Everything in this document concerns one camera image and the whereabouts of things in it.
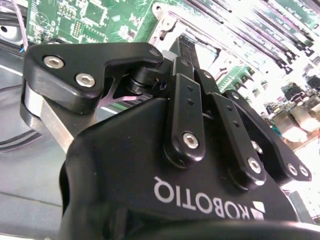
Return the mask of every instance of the black cable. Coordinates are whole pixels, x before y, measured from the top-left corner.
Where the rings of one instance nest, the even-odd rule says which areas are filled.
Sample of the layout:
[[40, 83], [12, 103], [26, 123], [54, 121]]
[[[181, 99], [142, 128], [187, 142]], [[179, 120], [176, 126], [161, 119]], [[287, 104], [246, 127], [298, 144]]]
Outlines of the black cable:
[[20, 27], [18, 20], [14, 20], [14, 19], [0, 19], [0, 25], [11, 26], [11, 27]]
[[[21, 87], [22, 87], [22, 85], [4, 87], [4, 88], [0, 89], [0, 94], [4, 93], [4, 92], [7, 92], [7, 91], [10, 91], [10, 90], [20, 89]], [[35, 133], [35, 132], [36, 131], [31, 129], [29, 131], [26, 131], [26, 132], [20, 134], [20, 135], [14, 136], [14, 137], [12, 137], [10, 139], [4, 140], [4, 141], [0, 141], [0, 146], [7, 145], [7, 144], [12, 144], [13, 142], [19, 141], [19, 140], [27, 137], [28, 135], [30, 135], [32, 133]], [[25, 139], [25, 140], [23, 140], [23, 141], [21, 141], [19, 143], [12, 144], [12, 145], [5, 146], [5, 147], [0, 147], [0, 153], [12, 152], [12, 151], [14, 151], [16, 149], [22, 148], [22, 147], [24, 147], [24, 146], [36, 141], [40, 137], [42, 137], [42, 135], [40, 133], [35, 133], [34, 135], [28, 137], [27, 139]]]
[[3, 87], [0, 89], [0, 94], [10, 91], [10, 90], [14, 90], [14, 89], [20, 89], [22, 87], [22, 84], [20, 85], [15, 85], [15, 86], [7, 86], [7, 87]]
[[11, 144], [11, 143], [14, 142], [14, 141], [21, 140], [21, 139], [25, 138], [26, 136], [28, 136], [28, 135], [30, 135], [30, 134], [32, 134], [32, 133], [34, 133], [34, 132], [35, 132], [35, 130], [32, 130], [32, 129], [31, 129], [31, 130], [29, 130], [29, 131], [26, 131], [26, 132], [20, 134], [20, 135], [14, 136], [14, 137], [9, 138], [9, 139], [4, 140], [4, 141], [0, 141], [0, 146], [1, 146], [1, 145], [5, 145], [5, 144]]
[[28, 137], [27, 139], [25, 139], [17, 144], [5, 146], [5, 147], [0, 147], [0, 154], [13, 152], [13, 151], [18, 150], [20, 148], [23, 148], [23, 147], [33, 143], [34, 141], [40, 139], [41, 137], [42, 137], [42, 135], [37, 132], [36, 134], [32, 135], [31, 137]]

